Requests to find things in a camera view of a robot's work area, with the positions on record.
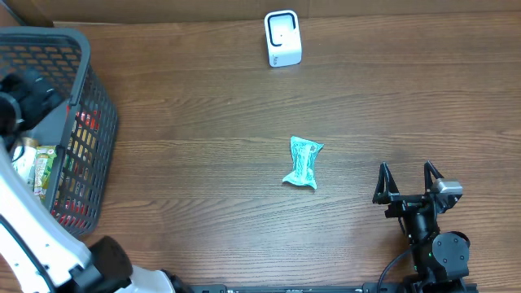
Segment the teal packet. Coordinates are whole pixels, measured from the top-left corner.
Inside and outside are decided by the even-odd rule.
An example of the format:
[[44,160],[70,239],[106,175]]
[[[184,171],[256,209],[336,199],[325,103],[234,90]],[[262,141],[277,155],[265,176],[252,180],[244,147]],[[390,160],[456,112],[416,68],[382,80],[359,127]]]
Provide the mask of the teal packet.
[[294,186],[310,186],[316,190],[315,160],[323,147],[321,143],[292,136],[290,140],[292,171],[282,181]]

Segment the white tube with gold cap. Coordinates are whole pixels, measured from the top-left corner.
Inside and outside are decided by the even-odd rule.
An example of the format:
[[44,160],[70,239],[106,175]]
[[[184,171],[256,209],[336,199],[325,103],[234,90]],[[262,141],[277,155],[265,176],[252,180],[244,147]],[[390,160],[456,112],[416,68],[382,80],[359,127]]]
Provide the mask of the white tube with gold cap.
[[12,165],[31,190],[34,187],[34,163],[37,156],[38,146],[39,142],[37,139],[22,137],[21,142],[16,144],[13,153]]

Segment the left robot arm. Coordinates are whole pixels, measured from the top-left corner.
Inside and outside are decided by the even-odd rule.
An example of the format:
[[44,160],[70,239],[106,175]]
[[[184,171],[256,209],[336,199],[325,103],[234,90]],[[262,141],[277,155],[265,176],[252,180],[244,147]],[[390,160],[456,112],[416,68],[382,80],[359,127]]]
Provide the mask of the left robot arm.
[[44,209],[14,170],[20,135],[37,126],[63,99],[38,72],[1,80],[1,254],[24,292],[189,292],[163,270],[132,265],[105,236],[91,247],[74,238]]

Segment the orange spaghetti packet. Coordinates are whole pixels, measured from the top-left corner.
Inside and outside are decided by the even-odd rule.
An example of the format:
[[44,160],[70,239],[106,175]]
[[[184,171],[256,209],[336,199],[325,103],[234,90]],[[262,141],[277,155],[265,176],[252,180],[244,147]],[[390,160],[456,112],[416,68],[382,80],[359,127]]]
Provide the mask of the orange spaghetti packet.
[[100,180],[94,153],[98,143],[94,135],[98,129],[94,113],[82,111],[76,114],[52,212],[66,227],[86,230],[94,226],[100,201]]

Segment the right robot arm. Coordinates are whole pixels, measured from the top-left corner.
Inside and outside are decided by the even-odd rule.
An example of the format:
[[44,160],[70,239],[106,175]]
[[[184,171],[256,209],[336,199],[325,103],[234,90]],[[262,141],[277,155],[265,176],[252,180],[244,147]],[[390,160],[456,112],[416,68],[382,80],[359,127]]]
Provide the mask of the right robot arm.
[[[376,283],[377,292],[476,292],[476,285],[465,284],[469,275],[470,239],[462,232],[443,233],[438,216],[453,208],[463,195],[459,181],[445,178],[427,161],[424,164],[424,192],[402,195],[387,163],[379,167],[373,203],[387,206],[385,217],[396,218],[409,247],[392,260]],[[405,256],[412,256],[415,275],[397,285],[386,285],[390,269]]]

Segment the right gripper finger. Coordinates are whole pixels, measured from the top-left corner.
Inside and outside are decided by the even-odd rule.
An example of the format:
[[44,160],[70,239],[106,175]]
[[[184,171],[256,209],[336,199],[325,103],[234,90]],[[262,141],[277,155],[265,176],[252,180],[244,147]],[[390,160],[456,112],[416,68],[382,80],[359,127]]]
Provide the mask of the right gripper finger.
[[375,188],[372,203],[390,204],[400,196],[394,178],[386,162],[382,162],[379,166],[379,178]]
[[424,164],[424,186],[425,191],[429,191],[435,179],[443,178],[443,175],[437,170],[433,163],[428,160]]

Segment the green snack packet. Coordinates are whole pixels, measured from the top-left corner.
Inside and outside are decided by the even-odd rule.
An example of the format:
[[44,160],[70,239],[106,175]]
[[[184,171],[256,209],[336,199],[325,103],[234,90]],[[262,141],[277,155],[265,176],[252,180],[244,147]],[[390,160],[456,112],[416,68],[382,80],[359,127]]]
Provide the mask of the green snack packet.
[[33,193],[45,203],[49,178],[56,158],[56,146],[38,146],[34,161]]

